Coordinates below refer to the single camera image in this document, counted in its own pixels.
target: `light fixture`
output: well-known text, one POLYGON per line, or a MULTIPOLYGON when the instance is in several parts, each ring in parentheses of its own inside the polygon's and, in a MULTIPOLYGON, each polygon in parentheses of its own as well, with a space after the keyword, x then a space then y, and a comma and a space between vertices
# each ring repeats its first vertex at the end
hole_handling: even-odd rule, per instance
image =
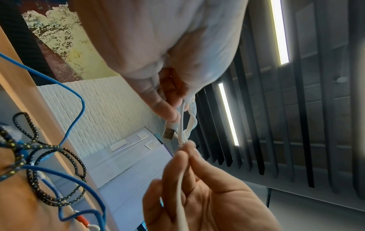
POLYGON ((235 142, 235 145, 239 146, 237 135, 236 135, 236 130, 235 130, 235 125, 233 124, 233 119, 232 119, 231 112, 229 110, 228 100, 227 100, 227 96, 225 95, 223 83, 218 84, 218 86, 219 86, 219 90, 221 91, 224 109, 225 109, 225 113, 227 114, 227 117, 228 117, 228 123, 229 123, 229 127, 231 128, 233 140, 235 142))
POLYGON ((271 0, 271 10, 274 17, 274 27, 276 34, 276 42, 278 43, 280 64, 289 62, 288 47, 286 44, 284 20, 282 18, 282 9, 280 0, 271 0))

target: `human hand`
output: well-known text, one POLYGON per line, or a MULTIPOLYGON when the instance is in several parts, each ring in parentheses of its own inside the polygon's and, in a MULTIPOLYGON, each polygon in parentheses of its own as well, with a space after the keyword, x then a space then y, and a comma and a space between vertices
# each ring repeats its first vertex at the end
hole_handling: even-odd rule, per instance
POLYGON ((162 180, 153 180, 143 197, 149 231, 177 230, 176 187, 183 170, 181 200, 189 231, 281 230, 274 215, 245 183, 210 165, 189 141, 166 165, 162 180))
POLYGON ((248 0, 72 0, 110 68, 168 122, 236 53, 248 0), (166 99, 158 94, 159 84, 166 99))

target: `blue cable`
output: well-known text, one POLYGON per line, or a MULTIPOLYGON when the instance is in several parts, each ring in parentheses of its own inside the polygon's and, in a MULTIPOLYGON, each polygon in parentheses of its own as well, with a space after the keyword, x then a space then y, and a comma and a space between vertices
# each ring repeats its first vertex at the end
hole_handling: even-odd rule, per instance
MULTIPOLYGON (((61 143, 59 144, 59 146, 62 146, 62 145, 63 145, 63 143, 66 141, 66 139, 67 139, 68 135, 70 134, 71 129, 75 126, 75 124, 77 123, 77 121, 81 118, 82 114, 85 112, 85 102, 84 102, 84 99, 83 99, 83 98, 81 97, 81 95, 79 95, 76 91, 74 91, 73 89, 69 88, 68 86, 66 86, 66 85, 64 85, 64 84, 62 84, 62 83, 60 83, 60 82, 58 82, 57 80, 54 80, 54 79, 52 79, 51 77, 48 77, 47 75, 42 74, 42 73, 40 73, 40 72, 38 72, 38 71, 36 71, 36 70, 34 70, 34 69, 30 68, 30 67, 27 67, 26 65, 21 64, 20 62, 17 62, 17 61, 15 61, 14 59, 12 59, 12 58, 10 58, 10 57, 8 57, 8 56, 6 56, 6 55, 2 54, 2 53, 0 53, 0 57, 2 57, 3 59, 6 59, 7 61, 11 62, 12 64, 17 65, 18 67, 21 67, 21 68, 23 68, 23 69, 26 69, 26 70, 27 70, 27 71, 29 71, 29 72, 32 72, 32 73, 34 73, 34 74, 36 74, 36 75, 38 75, 38 76, 40 76, 40 77, 42 77, 42 78, 45 78, 46 80, 51 81, 52 83, 55 83, 55 84, 57 84, 57 85, 59 85, 59 86, 61 86, 61 87, 65 88, 65 89, 67 89, 67 90, 71 91, 73 94, 75 94, 75 95, 76 95, 76 96, 77 96, 77 97, 81 100, 81 103, 82 103, 82 109, 81 109, 81 111, 80 111, 79 115, 76 117, 76 119, 75 119, 75 120, 71 123, 71 125, 70 125, 70 127, 68 128, 68 130, 67 130, 67 132, 66 132, 65 136, 63 137, 63 139, 62 139, 61 143)), ((50 156, 51 156, 51 155, 46 156, 45 158, 43 158, 43 159, 42 159, 42 161, 44 161, 44 160, 48 159, 50 156)))
MULTIPOLYGON (((47 168, 43 168, 43 167, 39 167, 39 166, 34 166, 34 165, 28 165, 28 164, 25 164, 22 166, 23 169, 31 169, 31 170, 35 170, 35 171, 41 171, 41 172, 45 172, 45 173, 49 173, 49 174, 52 174, 52 175, 56 175, 56 176, 59 176, 59 177, 63 177, 67 180, 70 180, 78 185, 81 185, 81 187, 83 188, 86 188, 90 193, 91 195, 96 199, 96 201, 99 203, 100 205, 100 208, 102 209, 102 212, 103 212, 103 215, 100 216, 100 212, 98 210, 95 210, 95 209, 89 209, 89 210, 84 210, 84 211, 81 211, 81 212, 78 212, 78 213, 75 213, 67 218, 62 218, 62 216, 60 216, 59 214, 59 217, 62 218, 61 221, 67 221, 67 220, 70 220, 70 219, 73 219, 81 214, 86 214, 86 213, 93 213, 95 214, 97 220, 98 220, 98 223, 99 223, 99 226, 100 226, 100 230, 101 231, 105 231, 105 224, 106 224, 106 207, 105 207, 105 204, 103 203, 102 199, 99 197, 99 195, 89 186, 87 185, 85 182, 83 182, 82 180, 79 180, 73 176, 70 176, 70 175, 67 175, 67 174, 64 174, 62 172, 57 172, 55 170, 52 170, 52 169, 47 169, 47 168)), ((59 195, 59 192, 58 190, 50 183, 46 184, 47 186, 51 186, 50 189, 54 191, 54 193, 57 195, 59 195)))

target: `coiled black cable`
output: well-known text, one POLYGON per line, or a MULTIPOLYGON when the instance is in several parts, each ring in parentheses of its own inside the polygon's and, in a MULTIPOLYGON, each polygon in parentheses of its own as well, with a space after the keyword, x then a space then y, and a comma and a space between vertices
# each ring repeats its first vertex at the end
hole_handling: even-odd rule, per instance
MULTIPOLYGON (((44 157, 46 157, 56 151, 63 154, 72 163, 73 167, 75 168, 75 175, 78 176, 82 181, 86 182, 86 167, 83 164, 83 162, 72 151, 70 151, 67 148, 64 148, 64 147, 61 147, 58 145, 49 145, 49 144, 39 141, 38 140, 39 133, 38 133, 35 125, 33 124, 31 118, 29 117, 28 113, 19 112, 19 113, 15 114, 13 116, 13 123, 24 135, 26 135, 28 138, 30 138, 31 141, 24 143, 24 144, 17 143, 13 139, 13 137, 2 126, 0 126, 0 136, 3 137, 5 140, 5 142, 0 142, 0 147, 12 149, 14 156, 15 156, 15 162, 13 165, 10 166, 10 170, 5 172, 3 175, 0 175, 0 182, 3 180, 6 180, 7 178, 14 175, 16 172, 18 172, 21 169, 21 167, 24 164, 29 164, 29 165, 33 164, 36 166, 39 164, 39 162, 44 157), (33 132, 33 136, 30 135, 27 131, 25 131, 19 125, 17 118, 21 115, 25 116, 25 119, 27 120, 27 123, 29 124, 29 126, 33 132), (22 150, 33 150, 33 151, 29 154, 29 156, 25 160, 24 155, 21 154, 22 150), (32 163, 34 155, 40 150, 47 150, 47 151, 44 152, 43 154, 41 154, 36 159, 36 161, 34 163, 32 163), (82 174, 79 173, 78 164, 75 162, 75 160, 82 167, 82 169, 83 169, 82 174)), ((80 185, 78 185, 67 196, 64 196, 62 198, 55 198, 55 197, 45 193, 42 189, 40 189, 38 174, 36 171, 30 170, 30 169, 27 169, 27 181, 39 200, 41 200, 43 203, 45 203, 47 205, 55 206, 55 207, 71 205, 71 204, 75 203, 76 201, 80 200, 86 192, 86 189, 83 188, 81 194, 76 199, 74 199, 72 201, 67 201, 67 199, 69 199, 71 196, 73 196, 77 192, 77 190, 81 187, 80 185)))

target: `white textured wall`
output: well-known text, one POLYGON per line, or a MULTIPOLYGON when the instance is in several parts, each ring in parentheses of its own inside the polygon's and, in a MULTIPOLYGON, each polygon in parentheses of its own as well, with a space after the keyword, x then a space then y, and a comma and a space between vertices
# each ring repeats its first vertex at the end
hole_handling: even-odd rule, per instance
MULTIPOLYGON (((141 127, 163 133, 164 121, 139 98, 120 76, 65 83, 85 100, 86 110, 70 133, 83 158, 114 144, 141 127)), ((38 87, 66 132, 81 110, 81 101, 61 86, 38 87)))

